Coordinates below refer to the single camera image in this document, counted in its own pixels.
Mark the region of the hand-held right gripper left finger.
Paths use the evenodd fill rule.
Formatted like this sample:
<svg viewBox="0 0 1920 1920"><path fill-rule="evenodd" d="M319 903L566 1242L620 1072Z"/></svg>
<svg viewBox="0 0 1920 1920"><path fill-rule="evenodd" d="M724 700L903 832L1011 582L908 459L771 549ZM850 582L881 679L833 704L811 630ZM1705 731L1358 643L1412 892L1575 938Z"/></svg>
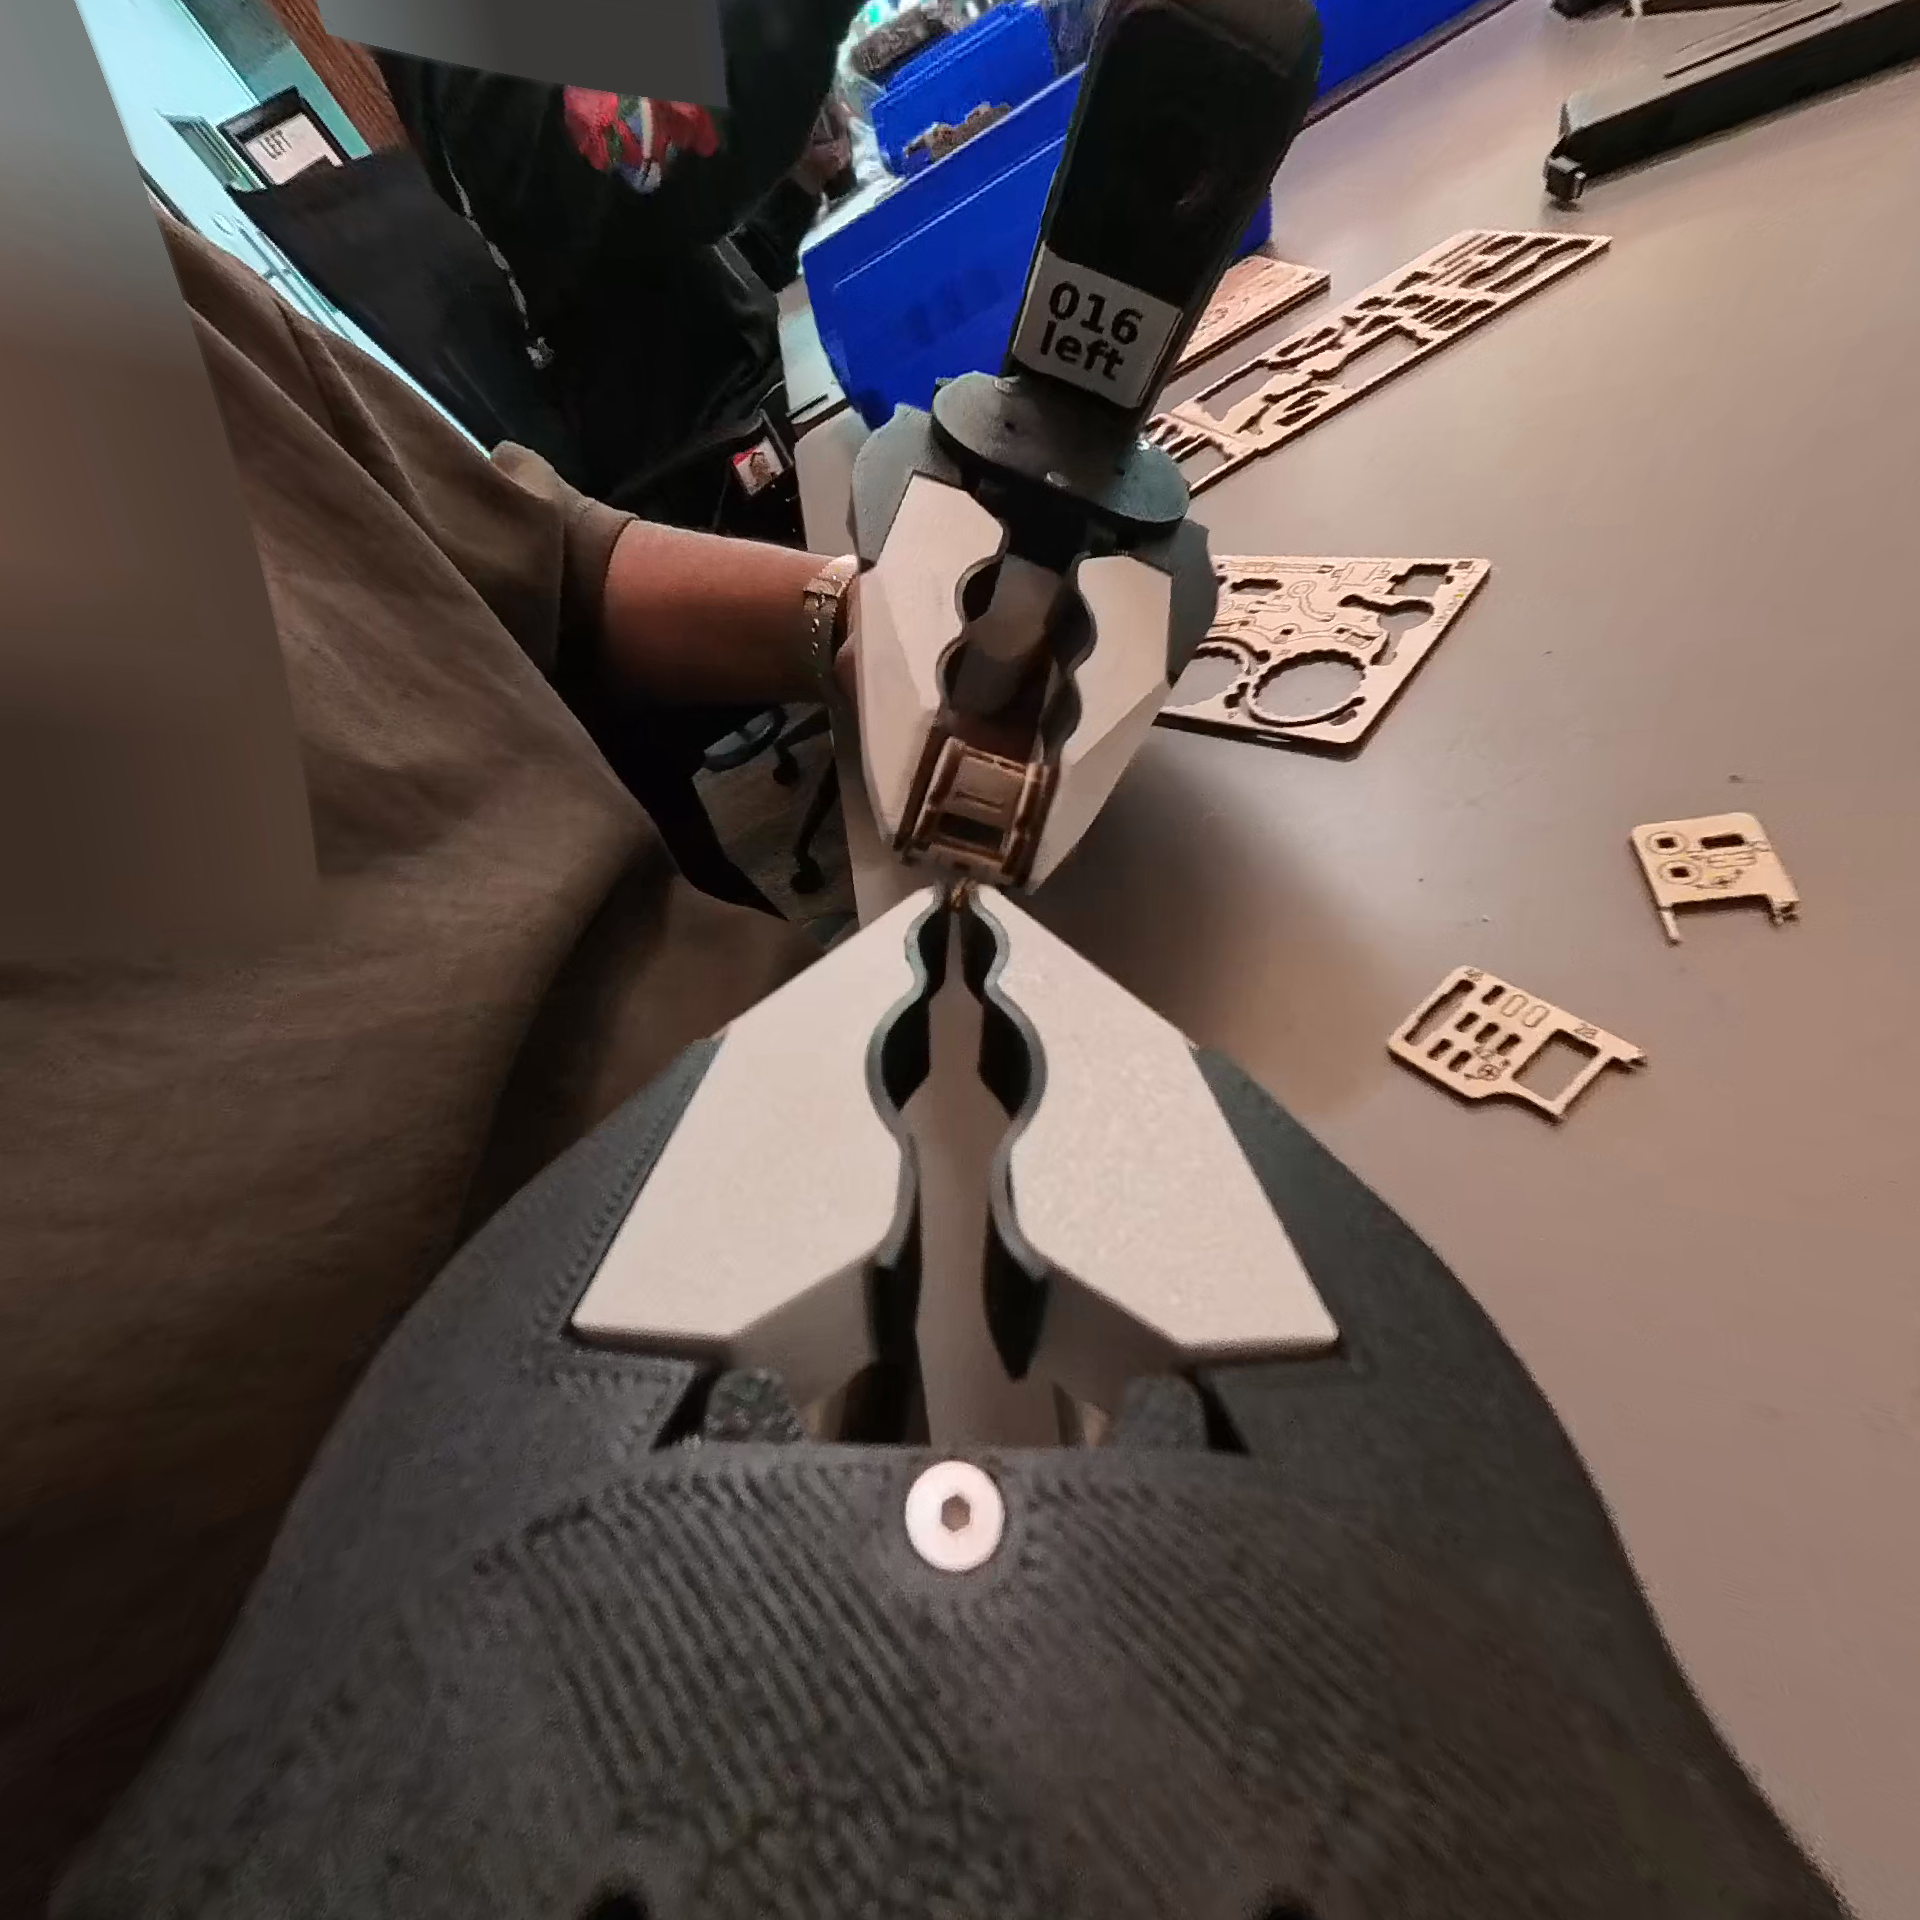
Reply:
<svg viewBox="0 0 1920 1920"><path fill-rule="evenodd" d="M713 1040L570 1327L593 1347L763 1371L850 1428L926 1428L922 1166L952 895L930 884Z"/></svg>

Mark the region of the black flat bar device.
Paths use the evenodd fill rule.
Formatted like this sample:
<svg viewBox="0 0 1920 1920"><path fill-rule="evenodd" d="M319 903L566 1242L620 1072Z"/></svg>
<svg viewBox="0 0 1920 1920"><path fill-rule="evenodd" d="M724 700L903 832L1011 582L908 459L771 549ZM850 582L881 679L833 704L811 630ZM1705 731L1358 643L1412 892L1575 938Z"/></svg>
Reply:
<svg viewBox="0 0 1920 1920"><path fill-rule="evenodd" d="M1915 3L1770 5L1744 24L1568 96L1543 189L1574 206L1601 179L1914 59Z"/></svg>

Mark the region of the person's left forearm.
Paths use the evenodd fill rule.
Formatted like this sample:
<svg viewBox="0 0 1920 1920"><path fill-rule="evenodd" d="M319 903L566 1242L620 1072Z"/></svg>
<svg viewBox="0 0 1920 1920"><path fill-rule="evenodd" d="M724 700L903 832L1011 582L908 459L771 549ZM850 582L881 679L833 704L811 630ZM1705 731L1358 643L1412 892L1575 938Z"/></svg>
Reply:
<svg viewBox="0 0 1920 1920"><path fill-rule="evenodd" d="M632 518L617 534L595 661L650 704L831 696L858 559Z"/></svg>

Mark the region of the dark wooden puzzle sheet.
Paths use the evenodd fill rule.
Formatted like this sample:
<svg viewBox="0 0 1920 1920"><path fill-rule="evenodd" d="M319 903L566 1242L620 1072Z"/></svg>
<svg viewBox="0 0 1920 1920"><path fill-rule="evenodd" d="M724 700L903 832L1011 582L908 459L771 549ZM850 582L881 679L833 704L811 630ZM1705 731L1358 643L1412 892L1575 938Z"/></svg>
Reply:
<svg viewBox="0 0 1920 1920"><path fill-rule="evenodd" d="M1328 287L1328 272L1294 260L1268 253L1249 253L1235 260L1190 340L1172 359L1166 380L1203 365L1292 308L1321 296Z"/></svg>

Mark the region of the small wooden fret round holes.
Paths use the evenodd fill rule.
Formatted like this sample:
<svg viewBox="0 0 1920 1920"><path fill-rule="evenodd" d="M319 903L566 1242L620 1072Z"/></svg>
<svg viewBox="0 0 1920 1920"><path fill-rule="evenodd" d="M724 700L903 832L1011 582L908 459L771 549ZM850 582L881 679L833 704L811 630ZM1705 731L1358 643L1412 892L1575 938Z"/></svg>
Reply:
<svg viewBox="0 0 1920 1920"><path fill-rule="evenodd" d="M1642 822L1628 846L1670 944L1682 941L1682 911L1762 906L1772 926L1798 918L1800 893L1759 815L1720 811Z"/></svg>

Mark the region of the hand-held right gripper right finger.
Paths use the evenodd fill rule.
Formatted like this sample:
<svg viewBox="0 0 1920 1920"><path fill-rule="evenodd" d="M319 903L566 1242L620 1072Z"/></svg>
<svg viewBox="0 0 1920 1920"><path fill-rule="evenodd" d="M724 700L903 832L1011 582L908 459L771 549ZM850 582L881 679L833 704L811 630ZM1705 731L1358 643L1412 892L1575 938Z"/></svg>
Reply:
<svg viewBox="0 0 1920 1920"><path fill-rule="evenodd" d="M1116 1412L1124 1388L1337 1348L1190 1038L992 887L967 888L998 1357Z"/></svg>

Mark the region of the small wooden box assembly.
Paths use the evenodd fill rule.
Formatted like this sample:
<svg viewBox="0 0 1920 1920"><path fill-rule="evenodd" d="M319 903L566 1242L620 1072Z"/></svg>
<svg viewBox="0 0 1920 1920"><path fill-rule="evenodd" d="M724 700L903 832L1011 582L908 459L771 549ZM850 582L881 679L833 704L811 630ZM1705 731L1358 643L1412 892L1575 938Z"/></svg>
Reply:
<svg viewBox="0 0 1920 1920"><path fill-rule="evenodd" d="M897 829L897 852L1003 888L1032 883L1056 771L937 734Z"/></svg>

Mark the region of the long wooden puzzle sheet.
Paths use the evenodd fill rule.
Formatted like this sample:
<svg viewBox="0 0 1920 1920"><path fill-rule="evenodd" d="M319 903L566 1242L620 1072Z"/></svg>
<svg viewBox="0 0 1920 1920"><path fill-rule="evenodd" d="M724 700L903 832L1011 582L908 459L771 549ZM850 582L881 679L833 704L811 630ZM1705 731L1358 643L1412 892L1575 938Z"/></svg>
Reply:
<svg viewBox="0 0 1920 1920"><path fill-rule="evenodd" d="M1412 258L1327 319L1246 357L1164 405L1145 440L1204 494L1348 411L1393 378L1494 325L1611 247L1577 231L1467 228Z"/></svg>

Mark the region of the wooden puzzle sheet gear holes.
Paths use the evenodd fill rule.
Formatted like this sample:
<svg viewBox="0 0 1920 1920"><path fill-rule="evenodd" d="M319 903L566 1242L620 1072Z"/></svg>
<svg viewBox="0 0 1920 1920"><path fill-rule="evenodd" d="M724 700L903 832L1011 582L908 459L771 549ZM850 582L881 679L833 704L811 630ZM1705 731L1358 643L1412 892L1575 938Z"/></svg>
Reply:
<svg viewBox="0 0 1920 1920"><path fill-rule="evenodd" d="M1222 556L1216 616L1161 730L1348 756L1449 636L1489 559Z"/></svg>

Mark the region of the black office chair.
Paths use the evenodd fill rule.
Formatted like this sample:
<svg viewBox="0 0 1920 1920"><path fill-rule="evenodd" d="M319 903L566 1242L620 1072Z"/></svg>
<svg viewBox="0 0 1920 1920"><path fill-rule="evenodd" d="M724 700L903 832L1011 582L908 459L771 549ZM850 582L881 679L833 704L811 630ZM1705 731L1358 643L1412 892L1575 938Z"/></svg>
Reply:
<svg viewBox="0 0 1920 1920"><path fill-rule="evenodd" d="M823 707L786 707L715 746L695 792L737 868L792 920L856 907Z"/></svg>

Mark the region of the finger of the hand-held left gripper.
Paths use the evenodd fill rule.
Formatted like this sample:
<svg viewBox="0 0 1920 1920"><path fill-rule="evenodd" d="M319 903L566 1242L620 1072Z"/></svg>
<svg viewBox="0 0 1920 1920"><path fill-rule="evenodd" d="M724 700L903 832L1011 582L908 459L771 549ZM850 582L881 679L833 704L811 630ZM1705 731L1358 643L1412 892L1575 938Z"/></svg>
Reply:
<svg viewBox="0 0 1920 1920"><path fill-rule="evenodd" d="M1043 887L1139 756L1169 692L1172 581L1132 556L1079 559L1040 709L1040 822L1017 888Z"/></svg>
<svg viewBox="0 0 1920 1920"><path fill-rule="evenodd" d="M967 582L1001 559L1007 533L971 498L930 472L908 478L879 557L856 591L856 734L840 748L856 911L882 918L912 895L919 866L897 852L897 829L928 743L954 734L944 661L964 636Z"/></svg>

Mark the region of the small wooden fret slotted holes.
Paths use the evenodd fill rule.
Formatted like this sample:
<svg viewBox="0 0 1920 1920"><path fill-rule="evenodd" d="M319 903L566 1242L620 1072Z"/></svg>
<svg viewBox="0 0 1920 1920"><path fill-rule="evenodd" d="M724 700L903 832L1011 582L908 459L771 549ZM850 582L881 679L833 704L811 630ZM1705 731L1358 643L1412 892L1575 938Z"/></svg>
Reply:
<svg viewBox="0 0 1920 1920"><path fill-rule="evenodd" d="M1527 1075L1555 1050L1575 1053L1559 1090ZM1553 1123L1608 1072L1642 1072L1644 1046L1524 989L1507 972L1454 967L1388 1032L1388 1056L1465 1104L1512 1102Z"/></svg>

